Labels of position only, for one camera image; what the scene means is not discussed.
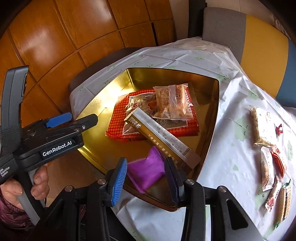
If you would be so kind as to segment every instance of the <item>blue gripper pad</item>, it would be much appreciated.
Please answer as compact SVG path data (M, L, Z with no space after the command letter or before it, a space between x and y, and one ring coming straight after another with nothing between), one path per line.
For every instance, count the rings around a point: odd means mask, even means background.
M169 166L168 160L165 160L164 166L165 166L165 176L167 178L168 185L170 188L170 195L172 197L174 204L178 206L178 204L180 202L179 191L178 191L177 184L175 182L174 175L173 175L172 170Z
M126 158L124 158L113 186L112 199L111 199L111 203L113 207L116 205L116 203L120 198L120 194L121 194L124 180L126 178L127 170L128 170L128 162Z
M63 123L66 123L72 119L72 114L70 112L55 116L53 118L50 118L48 122L46 122L47 128L54 128L56 126L59 126Z

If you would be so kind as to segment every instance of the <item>clear plastic bag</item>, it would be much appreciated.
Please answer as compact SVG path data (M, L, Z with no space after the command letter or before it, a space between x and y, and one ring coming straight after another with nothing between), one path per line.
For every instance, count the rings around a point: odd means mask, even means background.
M257 107L253 107L250 111L254 121L254 145L265 147L275 145L276 131L270 113Z
M129 113L131 113L137 107L143 110L150 117L153 117L153 115L157 112L155 92L147 92L135 96L130 96L128 105L126 106L126 116L128 116ZM167 130L188 126L188 123L185 120L155 119L155 121ZM130 135L135 133L138 133L135 127L132 127L130 124L127 123L124 124L122 131L123 135Z
M193 114L186 88L188 84L155 86L157 113L154 118L170 120L192 120Z

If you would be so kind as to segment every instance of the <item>metal tray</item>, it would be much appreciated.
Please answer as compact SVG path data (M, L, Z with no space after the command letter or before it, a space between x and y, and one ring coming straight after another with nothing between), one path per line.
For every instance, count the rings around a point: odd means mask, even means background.
M128 68L107 84L84 108L77 119L95 113L98 124L83 132L84 146L79 149L87 160L104 174L115 168L120 157L128 161L144 158L151 146L147 141L121 142L106 136L107 126L111 119L118 96L153 86L167 86L191 82L199 104L196 109L200 126L198 136L180 137L191 149L200 155L201 162L190 173L189 177L197 179L204 164L213 136L218 112L218 80L199 74L157 68ZM126 178L124 189L136 197L168 211L177 207L171 200L165 177L158 180L145 194L140 194L129 178Z

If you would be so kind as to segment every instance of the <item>red wrapper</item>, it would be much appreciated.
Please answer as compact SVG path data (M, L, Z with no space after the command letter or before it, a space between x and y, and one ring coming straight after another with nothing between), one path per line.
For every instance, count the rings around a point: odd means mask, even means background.
M283 158L281 152L277 148L277 146L273 146L271 148L271 155L274 163L276 164L277 169L279 170L279 173L281 175L281 178L284 177L286 170L287 170L287 164L285 159Z
M186 91L189 101L191 103L189 91L187 89ZM132 106L129 106L129 104L131 103L130 100L133 97L135 97L134 99L136 99L137 96L145 93L148 96L148 98L145 100L144 104L142 100L137 99L137 101ZM155 100L151 99L151 94L154 93L155 91L153 89L147 89L132 92L126 96L120 96L114 107L114 111L108 129L106 131L106 135L109 138L118 139L122 141L127 141L131 139L145 140L146 138L142 134L138 133L137 131L133 131L133 129L127 128L124 119L132 110L134 110L137 107L140 107L140 109L142 109L143 106L144 109L142 110L149 116L153 116L153 114L157 112L156 98ZM161 126L163 126L165 129L167 129L167 131L173 134L175 137L197 136L199 132L199 126L193 106L190 106L190 108L193 114L193 120L154 120L158 122Z
M283 127L280 124L278 127L276 127L276 135L279 136L282 133L283 133Z

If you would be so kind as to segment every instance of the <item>white tablecloth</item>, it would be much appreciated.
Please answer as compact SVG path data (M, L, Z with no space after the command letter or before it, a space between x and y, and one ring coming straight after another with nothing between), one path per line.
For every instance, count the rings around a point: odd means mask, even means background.
M74 117L112 79L129 67L169 68L202 74L219 80L220 97L217 122L198 182L206 187L226 186L250 216L260 233L270 241L280 240L296 215L295 168L296 123L294 109L287 112L272 97L251 83L229 48L200 38L179 40L160 47L143 48L108 66L70 95ZM278 147L287 159L284 181L292 180L292 204L288 218L273 228L277 208L268 214L262 206L269 191L262 192L260 148L253 147L250 106L271 113L275 125L284 133ZM181 238L185 209L170 213L123 191L114 212L137 240L177 241ZM206 207L207 240L210 240L210 213Z

